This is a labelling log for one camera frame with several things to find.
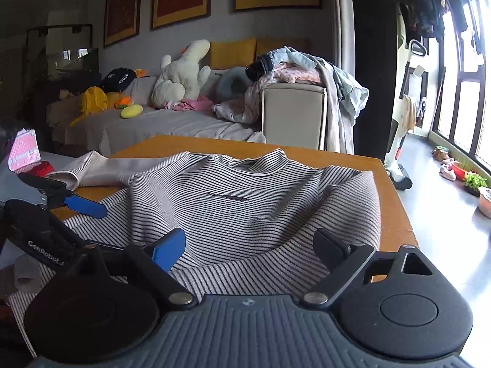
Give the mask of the yellow plush toy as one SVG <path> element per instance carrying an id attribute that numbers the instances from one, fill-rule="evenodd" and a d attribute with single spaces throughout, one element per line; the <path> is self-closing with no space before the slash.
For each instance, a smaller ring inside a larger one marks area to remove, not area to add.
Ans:
<path id="1" fill-rule="evenodd" d="M 143 106 L 139 104 L 132 104 L 126 106 L 121 110 L 120 117 L 123 119 L 131 119 L 140 116 L 143 113 Z"/>

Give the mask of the pink bowl planter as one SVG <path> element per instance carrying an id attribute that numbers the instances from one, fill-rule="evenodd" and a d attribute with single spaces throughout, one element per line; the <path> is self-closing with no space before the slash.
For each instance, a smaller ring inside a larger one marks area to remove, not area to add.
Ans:
<path id="1" fill-rule="evenodd" d="M 478 193 L 479 211 L 487 218 L 491 218 L 491 189 L 486 187 L 479 187 Z"/>

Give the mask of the grey neck pillow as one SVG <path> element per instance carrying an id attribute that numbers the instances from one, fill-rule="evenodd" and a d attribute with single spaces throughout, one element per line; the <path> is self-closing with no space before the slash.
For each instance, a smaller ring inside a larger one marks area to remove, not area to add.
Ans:
<path id="1" fill-rule="evenodd" d="M 245 67 L 229 69 L 216 83 L 215 103 L 227 102 L 244 96 L 252 84 Z"/>

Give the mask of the yellow cushion right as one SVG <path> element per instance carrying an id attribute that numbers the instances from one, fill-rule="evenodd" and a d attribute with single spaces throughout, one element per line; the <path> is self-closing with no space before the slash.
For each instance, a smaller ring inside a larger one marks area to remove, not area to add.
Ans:
<path id="1" fill-rule="evenodd" d="M 256 39 L 256 56 L 261 56 L 269 51 L 283 47 L 294 48 L 299 52 L 311 52 L 311 42 L 305 38 L 263 37 Z"/>

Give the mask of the orange plush toy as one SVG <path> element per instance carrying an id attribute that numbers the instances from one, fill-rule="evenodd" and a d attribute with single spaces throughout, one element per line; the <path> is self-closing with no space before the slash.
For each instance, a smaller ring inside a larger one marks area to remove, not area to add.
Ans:
<path id="1" fill-rule="evenodd" d="M 114 103 L 114 108 L 117 110 L 125 109 L 133 104 L 133 101 L 130 96 L 123 96 L 117 102 Z"/>

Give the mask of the red round object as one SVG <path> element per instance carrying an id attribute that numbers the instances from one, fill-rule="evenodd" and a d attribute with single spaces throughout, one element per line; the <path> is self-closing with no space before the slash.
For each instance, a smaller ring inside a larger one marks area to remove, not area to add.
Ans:
<path id="1" fill-rule="evenodd" d="M 48 174 L 54 171 L 54 167 L 48 161 L 40 161 L 34 165 L 30 170 L 27 171 L 28 174 L 35 175 L 37 177 L 46 177 Z"/>

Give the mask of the pile of clothes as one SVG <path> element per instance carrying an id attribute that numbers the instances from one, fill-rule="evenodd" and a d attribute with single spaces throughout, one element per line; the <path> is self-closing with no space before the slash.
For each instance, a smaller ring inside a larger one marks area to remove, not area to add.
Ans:
<path id="1" fill-rule="evenodd" d="M 259 56 L 241 73 L 230 70 L 225 86 L 250 81 L 239 96 L 218 97 L 220 119 L 256 126 L 265 142 L 354 154 L 354 125 L 369 90 L 325 59 L 283 47 Z"/>

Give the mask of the yellow cushion left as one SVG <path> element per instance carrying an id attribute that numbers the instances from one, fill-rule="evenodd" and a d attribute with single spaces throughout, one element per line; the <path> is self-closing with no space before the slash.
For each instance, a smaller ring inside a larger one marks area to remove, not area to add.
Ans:
<path id="1" fill-rule="evenodd" d="M 255 61 L 256 39 L 235 42 L 212 42 L 209 65 L 213 70 L 248 67 Z"/>

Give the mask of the yellow bag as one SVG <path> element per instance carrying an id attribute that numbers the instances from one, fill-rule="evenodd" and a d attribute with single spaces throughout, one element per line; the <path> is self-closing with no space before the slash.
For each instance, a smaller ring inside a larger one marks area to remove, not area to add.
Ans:
<path id="1" fill-rule="evenodd" d="M 70 125 L 73 126 L 86 116 L 101 113 L 108 108 L 109 102 L 105 92 L 97 86 L 89 87 L 81 97 L 81 114 Z"/>

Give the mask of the beige ribbed knit sweater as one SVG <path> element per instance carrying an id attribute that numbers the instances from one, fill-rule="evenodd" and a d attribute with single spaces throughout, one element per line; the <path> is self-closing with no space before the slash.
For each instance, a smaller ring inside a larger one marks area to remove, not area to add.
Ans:
<path id="1" fill-rule="evenodd" d="M 182 152 L 165 159 L 109 159 L 90 152 L 51 173 L 68 189 L 121 184 L 105 218 L 76 215 L 81 238 L 150 243 L 174 228 L 186 250 L 171 270 L 197 296 L 301 297 L 327 274 L 316 230 L 380 246 L 380 201 L 369 171 L 311 168 L 274 150 L 257 159 Z"/>

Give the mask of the pink cloth on sofa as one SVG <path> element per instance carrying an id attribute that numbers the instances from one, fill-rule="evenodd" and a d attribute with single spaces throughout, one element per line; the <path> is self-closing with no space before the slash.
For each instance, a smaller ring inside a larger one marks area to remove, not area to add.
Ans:
<path id="1" fill-rule="evenodd" d="M 196 100 L 182 99 L 179 102 L 166 102 L 164 108 L 166 110 L 175 111 L 196 111 L 196 112 L 212 112 L 214 103 L 206 96 L 199 96 Z"/>

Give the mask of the pink patterned box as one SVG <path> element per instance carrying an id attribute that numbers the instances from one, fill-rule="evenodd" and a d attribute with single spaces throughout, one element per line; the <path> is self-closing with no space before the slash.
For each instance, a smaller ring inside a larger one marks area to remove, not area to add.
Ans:
<path id="1" fill-rule="evenodd" d="M 41 160 L 35 130 L 19 130 L 8 157 L 8 168 L 15 172 Z"/>

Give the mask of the green leafy tray plant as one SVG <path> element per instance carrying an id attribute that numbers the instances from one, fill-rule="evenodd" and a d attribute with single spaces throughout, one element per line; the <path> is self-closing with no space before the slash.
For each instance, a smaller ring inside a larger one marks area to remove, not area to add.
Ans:
<path id="1" fill-rule="evenodd" d="M 473 196 L 480 196 L 480 188 L 488 187 L 488 179 L 474 172 L 467 172 L 464 176 L 464 188 Z"/>

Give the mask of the white upright vacuum cleaner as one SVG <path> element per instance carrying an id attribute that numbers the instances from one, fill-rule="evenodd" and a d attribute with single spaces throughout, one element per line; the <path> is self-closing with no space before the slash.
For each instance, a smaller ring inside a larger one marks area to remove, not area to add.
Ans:
<path id="1" fill-rule="evenodd" d="M 416 40 L 405 42 L 398 49 L 394 105 L 384 168 L 397 190 L 409 190 L 413 183 L 402 164 L 398 162 L 405 137 L 416 126 L 417 103 L 404 91 L 409 84 L 409 69 L 413 56 L 425 57 L 427 49 Z"/>

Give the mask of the yellow cushion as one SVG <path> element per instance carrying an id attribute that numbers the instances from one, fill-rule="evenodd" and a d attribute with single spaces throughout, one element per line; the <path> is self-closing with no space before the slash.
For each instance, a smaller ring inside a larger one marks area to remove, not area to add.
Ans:
<path id="1" fill-rule="evenodd" d="M 235 42 L 212 42 L 209 65 L 213 70 L 248 67 L 255 61 L 256 39 Z"/>
<path id="2" fill-rule="evenodd" d="M 299 52 L 311 52 L 311 42 L 305 38 L 263 37 L 256 39 L 256 56 L 261 56 L 269 51 L 283 47 L 294 48 Z"/>

